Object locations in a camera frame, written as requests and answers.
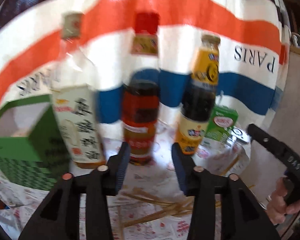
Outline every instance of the green box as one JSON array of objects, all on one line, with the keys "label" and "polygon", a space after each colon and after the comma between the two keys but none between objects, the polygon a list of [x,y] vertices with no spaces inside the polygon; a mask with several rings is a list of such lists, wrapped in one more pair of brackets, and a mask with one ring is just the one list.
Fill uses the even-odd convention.
[{"label": "green box", "polygon": [[226,106],[215,105],[209,119],[207,132],[202,142],[210,145],[224,144],[230,136],[237,119],[238,113],[236,110]]},{"label": "green box", "polygon": [[69,171],[69,161],[49,95],[11,101],[0,109],[0,170],[11,182],[50,190]]}]

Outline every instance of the hand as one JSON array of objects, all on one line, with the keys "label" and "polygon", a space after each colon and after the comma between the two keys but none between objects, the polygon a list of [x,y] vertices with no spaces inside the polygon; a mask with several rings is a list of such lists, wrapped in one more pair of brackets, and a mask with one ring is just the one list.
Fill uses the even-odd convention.
[{"label": "hand", "polygon": [[295,214],[300,210],[300,200],[287,206],[283,197],[288,191],[283,184],[283,178],[277,180],[275,191],[271,194],[271,201],[267,205],[266,213],[273,224],[285,221],[285,214]]}]

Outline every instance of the red bottle cap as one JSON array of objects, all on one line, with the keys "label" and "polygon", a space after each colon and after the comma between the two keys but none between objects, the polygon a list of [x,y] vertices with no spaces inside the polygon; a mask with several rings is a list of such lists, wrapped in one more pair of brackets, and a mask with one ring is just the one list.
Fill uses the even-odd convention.
[{"label": "red bottle cap", "polygon": [[157,13],[138,13],[136,15],[136,33],[156,34],[158,31],[159,14]]}]

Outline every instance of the cloth backdrop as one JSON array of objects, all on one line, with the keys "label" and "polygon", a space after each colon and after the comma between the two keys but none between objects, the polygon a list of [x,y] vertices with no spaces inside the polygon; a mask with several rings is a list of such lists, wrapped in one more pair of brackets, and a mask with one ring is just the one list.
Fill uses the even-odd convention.
[{"label": "cloth backdrop", "polygon": [[160,15],[161,109],[172,125],[179,112],[202,31],[221,37],[221,104],[235,108],[242,127],[271,122],[284,89],[290,30],[282,0],[5,0],[0,7],[0,106],[49,93],[59,53],[62,14],[82,11],[81,44],[96,65],[100,129],[122,137],[122,76],[136,12]]}]

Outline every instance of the sauce bottle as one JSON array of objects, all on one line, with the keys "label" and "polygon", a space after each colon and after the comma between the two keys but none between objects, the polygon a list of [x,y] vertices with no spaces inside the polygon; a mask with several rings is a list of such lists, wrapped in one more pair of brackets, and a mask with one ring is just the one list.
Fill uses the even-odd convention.
[{"label": "sauce bottle", "polygon": [[160,93],[158,23],[158,14],[136,15],[129,61],[132,71],[124,78],[123,136],[131,147],[130,162],[135,165],[145,165],[152,159]]},{"label": "sauce bottle", "polygon": [[51,96],[61,136],[74,163],[94,169],[106,163],[95,115],[96,67],[80,50],[82,13],[64,16]]},{"label": "sauce bottle", "polygon": [[175,137],[182,152],[192,155],[204,137],[213,109],[217,85],[220,38],[202,35],[194,55],[190,82],[182,99],[181,117]]}]

